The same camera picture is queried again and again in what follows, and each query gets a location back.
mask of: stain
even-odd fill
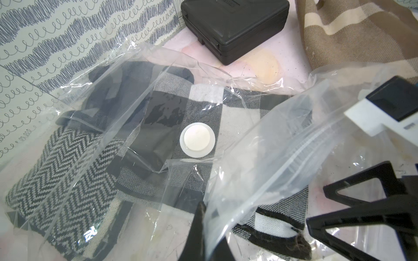
[[[283,69],[273,52],[263,47],[256,47],[238,60],[251,67],[255,76],[265,84],[277,82],[283,74]]]

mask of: chevron patterned fabric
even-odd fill
[[[112,204],[116,196],[115,178],[105,172],[122,140],[111,141],[85,174],[74,180],[100,136],[68,127],[58,128],[35,167],[6,196],[6,203],[18,214],[9,214],[18,220],[17,226],[28,222],[31,230],[45,236],[68,260],[79,255],[86,258],[84,253],[90,240],[97,241],[93,238],[97,231],[111,229],[104,227],[106,214],[112,213],[115,218],[122,209],[121,204]],[[111,247],[103,241],[89,251]]]

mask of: white valve cap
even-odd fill
[[[180,134],[180,147],[190,157],[204,157],[212,151],[214,146],[215,133],[207,124],[192,123]]]

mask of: squiggle patterned wallpaper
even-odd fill
[[[395,0],[395,2],[397,2],[401,6],[413,9],[415,10],[415,12],[418,11],[418,0]]]
[[[0,0],[0,164],[68,108],[66,88],[128,42],[184,26],[182,0]]]

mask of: beige striped fabric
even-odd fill
[[[418,21],[393,0],[296,0],[312,69],[343,62],[389,63],[418,82]]]

